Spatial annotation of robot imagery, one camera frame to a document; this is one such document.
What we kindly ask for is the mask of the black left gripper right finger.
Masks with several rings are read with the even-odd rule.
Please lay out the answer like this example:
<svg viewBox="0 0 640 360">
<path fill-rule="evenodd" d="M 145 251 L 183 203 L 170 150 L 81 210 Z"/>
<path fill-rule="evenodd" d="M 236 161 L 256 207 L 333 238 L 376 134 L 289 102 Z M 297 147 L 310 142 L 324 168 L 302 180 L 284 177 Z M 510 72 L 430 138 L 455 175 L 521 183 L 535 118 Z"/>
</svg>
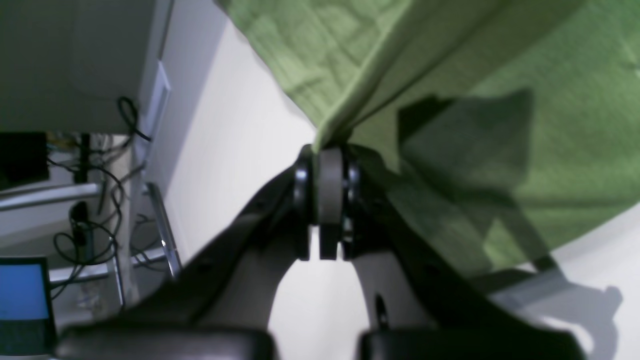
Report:
<svg viewBox="0 0 640 360">
<path fill-rule="evenodd" d="M 566 330 L 530 325 L 480 294 L 402 219 L 354 148 L 317 156 L 319 256 L 343 250 L 371 330 L 361 360 L 583 360 Z"/>
</svg>

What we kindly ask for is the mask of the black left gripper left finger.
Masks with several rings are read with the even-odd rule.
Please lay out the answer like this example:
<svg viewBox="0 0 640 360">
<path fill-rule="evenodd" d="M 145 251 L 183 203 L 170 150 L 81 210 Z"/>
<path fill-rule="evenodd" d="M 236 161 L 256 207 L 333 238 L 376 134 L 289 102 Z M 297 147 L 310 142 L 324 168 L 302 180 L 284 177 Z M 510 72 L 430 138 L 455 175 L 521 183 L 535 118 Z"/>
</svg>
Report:
<svg viewBox="0 0 640 360">
<path fill-rule="evenodd" d="M 310 258 L 313 151 L 253 196 L 178 276 L 134 307 L 66 330 L 60 360 L 278 360 L 268 323 L 291 265 Z"/>
</svg>

